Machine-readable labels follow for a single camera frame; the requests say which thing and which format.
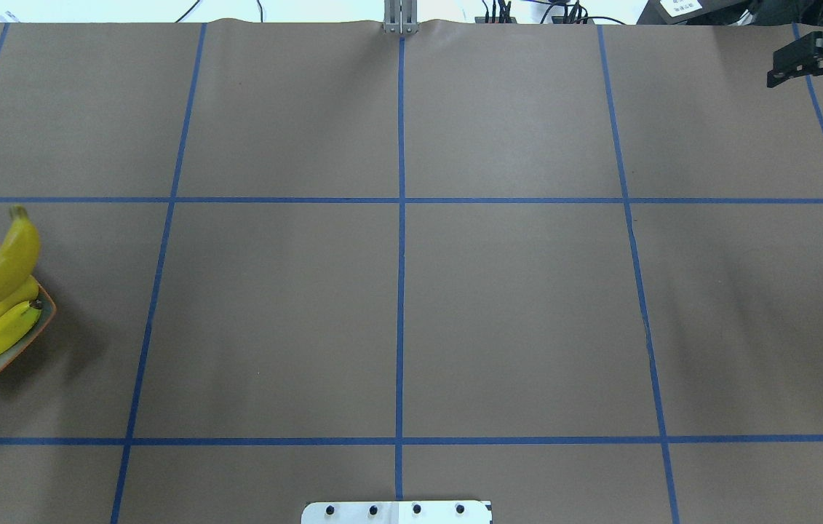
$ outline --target banana stem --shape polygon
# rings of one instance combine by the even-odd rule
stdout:
[[[9,217],[16,220],[18,218],[29,218],[29,215],[22,205],[12,205],[9,206]]]

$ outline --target metal plate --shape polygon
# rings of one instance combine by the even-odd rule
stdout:
[[[301,524],[491,524],[490,501],[366,501],[313,503]]]

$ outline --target black cable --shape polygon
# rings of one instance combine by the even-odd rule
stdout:
[[[617,23],[620,23],[621,25],[627,25],[626,23],[624,23],[624,21],[621,21],[621,20],[618,20],[618,19],[613,19],[613,17],[581,17],[581,19],[577,19],[576,21],[574,21],[574,23],[585,23],[585,21],[587,21],[587,20],[594,20],[594,19],[617,21]]]
[[[547,7],[547,11],[544,11],[544,16],[541,17],[541,23],[544,23],[547,20],[547,15],[550,14],[550,10],[554,9],[554,7],[563,7],[563,16],[567,16],[567,7],[572,6],[572,4],[567,4],[565,2],[553,2],[550,6]]]
[[[188,16],[188,13],[191,13],[191,11],[195,9],[195,7],[198,7],[199,3],[201,3],[201,0],[195,0],[194,4],[192,4],[191,7],[189,7],[188,10],[185,11],[184,15],[178,17],[178,20],[176,20],[175,23],[179,23],[179,21],[185,20],[185,17]]]
[[[814,25],[822,25],[822,17],[823,17],[823,1],[821,6],[819,6],[819,14],[815,20],[813,20]]]

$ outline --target wire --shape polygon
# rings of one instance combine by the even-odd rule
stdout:
[[[594,19],[617,21],[617,23],[620,23],[621,25],[627,25],[626,23],[624,23],[624,21],[621,21],[621,20],[618,20],[618,19],[613,19],[613,17],[581,17],[581,19],[574,20],[573,23],[585,23],[585,21],[587,21],[587,20],[594,20]]]
[[[819,14],[816,16],[816,19],[813,21],[813,24],[822,25],[822,17],[823,17],[823,0],[821,6],[819,6]]]
[[[191,11],[195,9],[195,7],[198,7],[199,3],[201,3],[201,0],[195,0],[194,4],[192,4],[191,7],[189,7],[188,10],[185,11],[184,15],[178,17],[178,20],[176,20],[175,23],[179,23],[179,21],[185,20],[185,17],[188,16],[188,13],[191,13]]]
[[[547,20],[547,15],[550,14],[550,10],[557,6],[563,7],[563,16],[567,16],[567,7],[572,6],[572,4],[567,4],[565,2],[554,2],[548,4],[547,11],[544,11],[544,16],[541,17],[541,23],[544,23],[544,21]]]

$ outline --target white label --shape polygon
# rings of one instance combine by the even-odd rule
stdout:
[[[678,17],[701,9],[699,0],[660,0],[660,5],[671,17]]]

